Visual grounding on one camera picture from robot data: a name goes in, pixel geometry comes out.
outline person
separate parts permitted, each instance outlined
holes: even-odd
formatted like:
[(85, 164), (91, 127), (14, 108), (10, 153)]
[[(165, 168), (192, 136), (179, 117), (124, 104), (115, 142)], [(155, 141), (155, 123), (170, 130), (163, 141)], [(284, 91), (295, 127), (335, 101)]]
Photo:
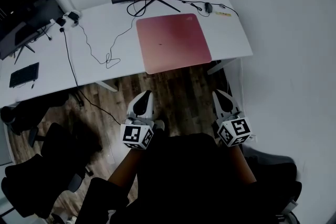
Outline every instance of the person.
[[(282, 189), (258, 182), (239, 146), (218, 147), (203, 133), (168, 137), (156, 126), (147, 150), (131, 149), (108, 180), (91, 180), (76, 224), (278, 223)], [(136, 175), (138, 198), (129, 204)]]

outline black office chair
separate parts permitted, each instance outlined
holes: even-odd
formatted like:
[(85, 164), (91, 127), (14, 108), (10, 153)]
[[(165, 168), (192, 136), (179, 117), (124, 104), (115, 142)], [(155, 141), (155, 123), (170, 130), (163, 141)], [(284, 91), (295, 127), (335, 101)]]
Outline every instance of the black office chair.
[(48, 218), (57, 197), (75, 192), (85, 177), (91, 155), (100, 151), (97, 137), (78, 122), (72, 134), (53, 123), (41, 149), (28, 161), (8, 166), (3, 193), (22, 217)]
[(22, 101), (14, 108), (5, 106), (0, 112), (1, 120), (16, 135), (21, 135), (21, 132), (30, 130), (28, 142), (33, 147), (34, 142), (39, 139), (37, 125), (49, 108), (64, 105), (69, 99), (69, 93), (75, 97), (80, 106), (84, 106), (84, 102), (77, 91), (70, 89)]

